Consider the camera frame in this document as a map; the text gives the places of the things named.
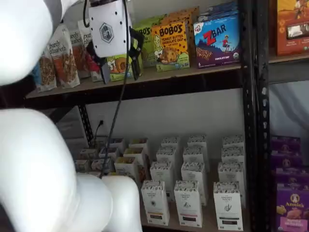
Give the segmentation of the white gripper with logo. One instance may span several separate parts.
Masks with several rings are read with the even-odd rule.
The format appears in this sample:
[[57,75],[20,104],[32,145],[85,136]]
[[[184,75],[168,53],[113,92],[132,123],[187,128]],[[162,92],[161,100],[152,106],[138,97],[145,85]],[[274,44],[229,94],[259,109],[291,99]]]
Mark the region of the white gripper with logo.
[[86,61],[92,82],[110,82],[107,57],[126,54],[131,58],[132,76],[141,75],[139,57],[144,35],[131,28],[126,0],[91,0],[88,8],[92,43],[86,46]]

